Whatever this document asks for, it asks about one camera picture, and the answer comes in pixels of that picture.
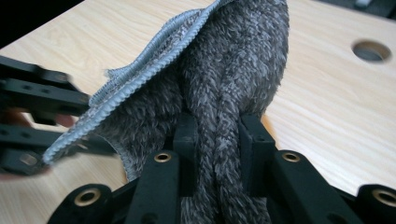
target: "wooden table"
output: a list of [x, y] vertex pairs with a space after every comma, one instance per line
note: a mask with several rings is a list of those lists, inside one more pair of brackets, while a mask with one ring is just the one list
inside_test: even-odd
[[[0, 50], [66, 72], [88, 94], [103, 73], [134, 60], [171, 17], [211, 0], [86, 0]], [[315, 1], [290, 6], [290, 55], [282, 86], [262, 118], [278, 148], [303, 153], [330, 184], [396, 189], [396, 60], [368, 63], [352, 45], [378, 41], [396, 53], [396, 23]], [[44, 223], [73, 189], [125, 183], [117, 157], [83, 156], [49, 173], [0, 182], [0, 223]]]

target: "table surface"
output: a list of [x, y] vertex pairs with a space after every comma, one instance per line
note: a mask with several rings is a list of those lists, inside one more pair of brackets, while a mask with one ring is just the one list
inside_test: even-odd
[[[105, 70], [133, 61], [167, 20], [211, 3], [86, 0], [0, 54], [65, 72], [93, 94]], [[395, 21], [310, 0], [289, 7], [287, 69], [262, 122], [279, 149], [303, 153], [331, 185], [396, 189], [396, 60], [369, 63], [352, 51], [370, 39], [396, 53]], [[0, 181], [0, 223], [44, 223], [73, 189], [125, 182], [117, 156], [77, 155], [43, 175]]]

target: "wood grain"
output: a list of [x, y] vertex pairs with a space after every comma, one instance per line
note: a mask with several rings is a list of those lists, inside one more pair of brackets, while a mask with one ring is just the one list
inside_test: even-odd
[[[104, 72], [130, 63], [162, 25], [211, 0], [86, 0], [0, 54], [66, 72], [95, 93]], [[262, 121], [278, 148], [302, 152], [334, 186], [396, 189], [396, 62], [367, 63], [352, 46], [380, 42], [396, 53], [396, 23], [315, 1], [289, 1], [290, 55]], [[0, 223], [44, 223], [73, 189], [124, 184], [118, 157], [78, 155], [39, 176], [0, 181]]]

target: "microfiber cloth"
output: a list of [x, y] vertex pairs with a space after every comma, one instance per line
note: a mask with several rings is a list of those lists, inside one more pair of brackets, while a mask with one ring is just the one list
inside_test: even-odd
[[198, 176], [181, 202], [182, 223], [270, 223], [264, 198], [241, 182], [238, 119], [260, 117], [283, 77], [288, 54], [286, 0], [218, 0], [168, 21], [136, 60], [107, 71], [90, 109], [44, 154], [52, 164], [97, 134], [120, 154], [130, 181], [188, 110], [198, 124]]

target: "fuzzy gray cloth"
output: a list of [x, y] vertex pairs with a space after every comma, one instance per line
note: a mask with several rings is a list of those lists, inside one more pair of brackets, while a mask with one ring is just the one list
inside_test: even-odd
[[270, 223], [265, 199], [242, 189], [237, 121], [244, 113], [261, 116], [280, 84], [287, 3], [219, 0], [209, 9], [173, 18], [134, 63], [109, 70], [91, 109], [49, 148], [45, 162], [57, 160], [80, 137], [98, 134], [118, 151], [133, 180], [187, 109], [198, 122], [200, 163], [197, 190], [182, 199], [182, 223], [215, 223], [218, 215], [226, 223]]

